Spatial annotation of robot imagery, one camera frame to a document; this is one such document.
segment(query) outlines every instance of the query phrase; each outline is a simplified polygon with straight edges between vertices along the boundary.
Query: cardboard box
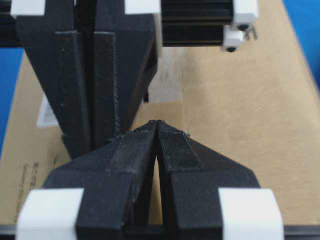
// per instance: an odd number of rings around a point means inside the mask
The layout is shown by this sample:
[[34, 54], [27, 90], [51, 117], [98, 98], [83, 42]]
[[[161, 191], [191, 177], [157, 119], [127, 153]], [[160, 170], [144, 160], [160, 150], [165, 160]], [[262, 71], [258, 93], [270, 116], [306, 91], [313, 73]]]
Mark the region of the cardboard box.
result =
[[[259, 40], [233, 54], [164, 48], [154, 101], [141, 106], [133, 128], [166, 120], [252, 169], [274, 191], [286, 225], [319, 225], [318, 92], [281, 0], [260, 1], [256, 27]], [[69, 161], [60, 129], [37, 127], [42, 97], [25, 58], [0, 160], [0, 224], [14, 224], [29, 190]], [[161, 222], [160, 201], [155, 174], [151, 223]]]

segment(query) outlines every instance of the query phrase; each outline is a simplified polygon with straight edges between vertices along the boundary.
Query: screw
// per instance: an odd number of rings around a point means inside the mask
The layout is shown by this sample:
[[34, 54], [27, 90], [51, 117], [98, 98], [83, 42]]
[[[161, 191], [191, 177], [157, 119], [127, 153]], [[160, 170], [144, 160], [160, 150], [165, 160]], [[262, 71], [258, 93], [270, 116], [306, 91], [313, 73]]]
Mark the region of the screw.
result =
[[246, 30], [248, 30], [248, 28], [249, 28], [249, 25], [248, 25], [248, 24], [242, 24], [242, 25], [239, 25], [239, 26], [238, 26], [238, 29], [239, 29], [240, 31], [246, 31]]
[[237, 49], [235, 47], [228, 47], [226, 49], [229, 53], [233, 53], [234, 51], [236, 51]]

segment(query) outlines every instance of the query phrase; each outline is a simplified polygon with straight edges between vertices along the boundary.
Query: white label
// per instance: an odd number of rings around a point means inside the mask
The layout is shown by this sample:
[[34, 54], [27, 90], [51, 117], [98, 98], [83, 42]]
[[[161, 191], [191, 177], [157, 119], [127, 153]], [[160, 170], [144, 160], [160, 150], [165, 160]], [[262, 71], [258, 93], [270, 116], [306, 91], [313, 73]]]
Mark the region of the white label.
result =
[[54, 111], [52, 110], [46, 95], [43, 95], [36, 125], [39, 129], [59, 126]]

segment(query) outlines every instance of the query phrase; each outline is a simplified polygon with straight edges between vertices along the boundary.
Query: white plastic part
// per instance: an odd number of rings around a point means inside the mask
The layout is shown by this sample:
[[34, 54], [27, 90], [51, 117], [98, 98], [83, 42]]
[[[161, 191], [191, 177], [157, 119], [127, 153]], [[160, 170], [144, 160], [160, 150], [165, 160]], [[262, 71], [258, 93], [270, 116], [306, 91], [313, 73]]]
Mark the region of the white plastic part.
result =
[[83, 188], [31, 191], [18, 217], [16, 240], [77, 240], [83, 193]]
[[46, 0], [12, 0], [12, 17], [17, 16], [44, 16], [46, 10]]
[[233, 30], [237, 30], [240, 25], [251, 27], [258, 18], [258, 0], [233, 0]]
[[153, 14], [155, 24], [155, 37], [158, 57], [162, 56], [162, 15], [161, 0], [125, 0], [125, 14]]
[[222, 50], [227, 51], [229, 48], [237, 49], [244, 42], [245, 34], [243, 31], [232, 30], [230, 25], [223, 27]]
[[125, 14], [159, 14], [160, 0], [125, 0]]
[[270, 189], [219, 188], [223, 240], [283, 240], [284, 226]]

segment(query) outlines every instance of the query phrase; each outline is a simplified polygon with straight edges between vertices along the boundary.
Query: blue background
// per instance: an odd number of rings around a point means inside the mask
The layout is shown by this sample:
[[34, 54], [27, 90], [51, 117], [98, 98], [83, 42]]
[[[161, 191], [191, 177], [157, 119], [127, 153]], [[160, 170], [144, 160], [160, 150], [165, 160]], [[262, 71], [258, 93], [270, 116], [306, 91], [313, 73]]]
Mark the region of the blue background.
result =
[[[320, 86], [320, 0], [283, 0], [283, 2], [314, 79]], [[0, 48], [0, 154], [22, 55], [21, 48]]]

